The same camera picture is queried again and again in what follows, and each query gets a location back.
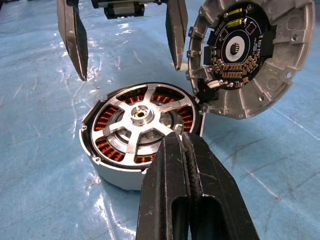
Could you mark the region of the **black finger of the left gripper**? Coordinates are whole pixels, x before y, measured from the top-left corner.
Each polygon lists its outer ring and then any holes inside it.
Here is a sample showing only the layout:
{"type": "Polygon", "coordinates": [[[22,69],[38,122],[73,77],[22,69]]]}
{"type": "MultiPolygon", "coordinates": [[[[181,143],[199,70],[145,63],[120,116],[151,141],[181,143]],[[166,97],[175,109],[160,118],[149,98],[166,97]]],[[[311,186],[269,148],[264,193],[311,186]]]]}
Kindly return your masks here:
{"type": "Polygon", "coordinates": [[[176,71],[180,70],[185,49],[188,12],[185,0],[165,0],[165,28],[168,46],[176,71]]]}
{"type": "Polygon", "coordinates": [[[56,0],[58,31],[82,81],[88,77],[87,32],[79,14],[79,0],[56,0]]]}

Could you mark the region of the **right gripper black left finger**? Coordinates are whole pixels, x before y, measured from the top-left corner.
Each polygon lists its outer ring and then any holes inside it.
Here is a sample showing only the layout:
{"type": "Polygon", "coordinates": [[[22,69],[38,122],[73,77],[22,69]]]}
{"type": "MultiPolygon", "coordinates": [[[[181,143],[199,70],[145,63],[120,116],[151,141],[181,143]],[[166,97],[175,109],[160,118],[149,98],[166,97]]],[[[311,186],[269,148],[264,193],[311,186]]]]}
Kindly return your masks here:
{"type": "Polygon", "coordinates": [[[184,132],[165,136],[141,185],[135,240],[188,240],[191,183],[187,139],[199,135],[184,132]]]}

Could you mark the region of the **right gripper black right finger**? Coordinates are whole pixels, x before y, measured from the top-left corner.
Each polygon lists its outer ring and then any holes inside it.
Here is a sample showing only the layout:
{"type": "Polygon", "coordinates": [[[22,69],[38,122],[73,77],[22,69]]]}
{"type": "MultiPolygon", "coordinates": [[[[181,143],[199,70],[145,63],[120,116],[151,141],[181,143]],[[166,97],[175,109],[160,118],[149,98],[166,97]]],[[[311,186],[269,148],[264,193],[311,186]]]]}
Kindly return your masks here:
{"type": "Polygon", "coordinates": [[[182,135],[192,240],[260,240],[235,179],[200,136],[182,135]]]}

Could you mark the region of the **grey motor stator housing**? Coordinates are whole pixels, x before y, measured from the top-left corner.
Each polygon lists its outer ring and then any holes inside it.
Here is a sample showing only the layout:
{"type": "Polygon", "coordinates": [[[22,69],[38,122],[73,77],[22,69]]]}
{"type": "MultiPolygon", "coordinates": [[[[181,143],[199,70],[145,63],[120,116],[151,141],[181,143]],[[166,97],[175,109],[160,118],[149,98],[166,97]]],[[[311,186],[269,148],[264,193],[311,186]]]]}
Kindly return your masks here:
{"type": "MultiPolygon", "coordinates": [[[[111,96],[112,94],[118,92],[119,90],[127,87],[123,87],[109,93],[105,98],[99,99],[94,104],[94,106],[89,110],[89,112],[85,115],[85,117],[82,120],[82,126],[79,130],[79,141],[87,157],[91,161],[93,167],[95,168],[97,174],[100,176],[101,179],[124,190],[138,191],[141,188],[147,169],[151,164],[147,168],[143,168],[143,169],[125,169],[109,163],[103,163],[100,160],[100,158],[94,155],[94,152],[90,145],[90,139],[89,139],[90,130],[87,126],[87,123],[93,119],[93,114],[97,112],[98,103],[100,103],[107,97],[111,96]]],[[[189,94],[194,97],[195,102],[198,105],[198,112],[200,114],[200,127],[197,130],[197,132],[195,132],[194,134],[201,135],[203,132],[204,120],[205,120],[205,113],[203,112],[203,109],[202,109],[203,101],[197,95],[193,93],[189,93],[189,94]]]]}

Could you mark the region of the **motor cover with circuit board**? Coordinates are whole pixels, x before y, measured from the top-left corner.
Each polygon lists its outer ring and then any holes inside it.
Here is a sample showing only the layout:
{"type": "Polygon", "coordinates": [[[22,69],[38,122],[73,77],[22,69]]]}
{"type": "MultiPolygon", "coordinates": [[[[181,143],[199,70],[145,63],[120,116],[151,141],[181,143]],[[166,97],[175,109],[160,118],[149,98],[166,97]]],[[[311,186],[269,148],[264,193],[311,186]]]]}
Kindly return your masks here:
{"type": "Polygon", "coordinates": [[[205,0],[186,72],[202,110],[241,120],[281,99],[308,56],[315,10],[314,0],[205,0]]]}

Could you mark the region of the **blue plastic table sheet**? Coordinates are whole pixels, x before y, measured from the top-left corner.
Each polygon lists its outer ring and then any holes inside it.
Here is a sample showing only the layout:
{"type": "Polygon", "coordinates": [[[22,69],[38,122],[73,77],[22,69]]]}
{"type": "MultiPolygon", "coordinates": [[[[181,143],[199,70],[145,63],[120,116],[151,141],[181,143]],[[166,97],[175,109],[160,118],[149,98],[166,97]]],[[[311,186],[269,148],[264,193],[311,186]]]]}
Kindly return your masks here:
{"type": "MultiPolygon", "coordinates": [[[[303,69],[273,107],[208,114],[203,137],[237,182],[260,240],[320,240],[320,1],[303,69]]],[[[57,27],[56,0],[0,10],[0,240],[135,240],[140,194],[101,180],[79,141],[93,104],[119,88],[191,90],[168,48],[166,6],[108,20],[80,0],[88,80],[57,27]]]]}

